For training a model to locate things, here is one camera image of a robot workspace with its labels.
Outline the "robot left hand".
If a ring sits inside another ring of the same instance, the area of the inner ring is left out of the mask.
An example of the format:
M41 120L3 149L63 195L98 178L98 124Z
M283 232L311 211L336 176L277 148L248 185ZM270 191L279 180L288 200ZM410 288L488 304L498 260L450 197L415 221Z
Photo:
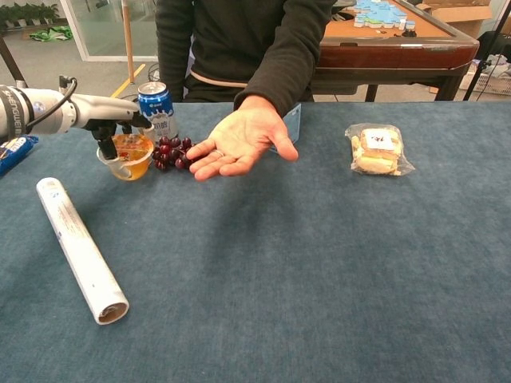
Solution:
M91 132L105 160L117 158L113 136L118 125L124 133L130 134L131 127L135 127L149 139L155 138L153 124L141 113L138 103L82 94L71 96L71 103L76 110L71 127Z

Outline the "person's left hand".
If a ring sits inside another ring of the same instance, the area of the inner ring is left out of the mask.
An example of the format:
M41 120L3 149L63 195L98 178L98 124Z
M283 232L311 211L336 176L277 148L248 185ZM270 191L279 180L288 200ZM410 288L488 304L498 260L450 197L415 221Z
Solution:
M187 151L189 171L202 182L216 176L244 176L270 148L295 162L299 154L273 104L249 96L211 131L206 140Z

